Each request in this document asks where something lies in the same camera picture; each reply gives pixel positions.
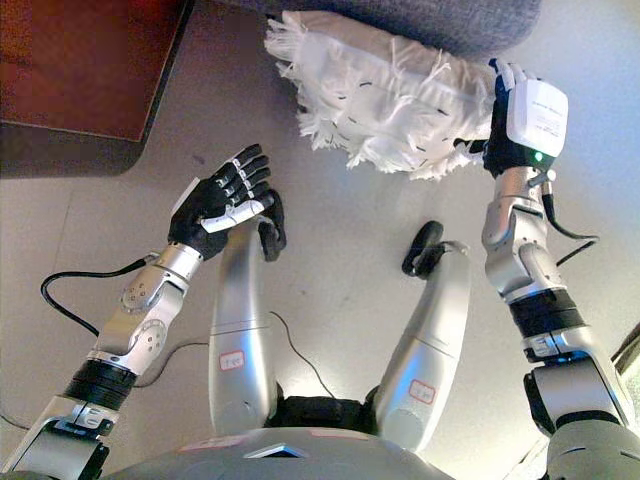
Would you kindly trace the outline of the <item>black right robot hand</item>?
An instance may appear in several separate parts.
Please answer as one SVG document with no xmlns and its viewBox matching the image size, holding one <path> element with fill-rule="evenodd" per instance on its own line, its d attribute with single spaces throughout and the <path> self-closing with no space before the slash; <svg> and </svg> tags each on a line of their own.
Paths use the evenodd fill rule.
<svg viewBox="0 0 640 480">
<path fill-rule="evenodd" d="M 489 136 L 457 139 L 454 151 L 480 160 L 493 177 L 517 167 L 548 171 L 565 145 L 567 95 L 516 63 L 493 58 L 489 66 L 496 74 Z"/>
</svg>

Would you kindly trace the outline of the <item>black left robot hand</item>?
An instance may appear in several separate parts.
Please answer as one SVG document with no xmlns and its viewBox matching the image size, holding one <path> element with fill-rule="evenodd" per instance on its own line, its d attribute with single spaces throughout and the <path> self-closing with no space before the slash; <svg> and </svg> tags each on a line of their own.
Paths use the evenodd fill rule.
<svg viewBox="0 0 640 480">
<path fill-rule="evenodd" d="M 203 260 L 218 255 L 229 231 L 271 207 L 269 158 L 258 144 L 226 160 L 210 177 L 193 183 L 170 221 L 168 241 L 186 245 Z"/>
</svg>

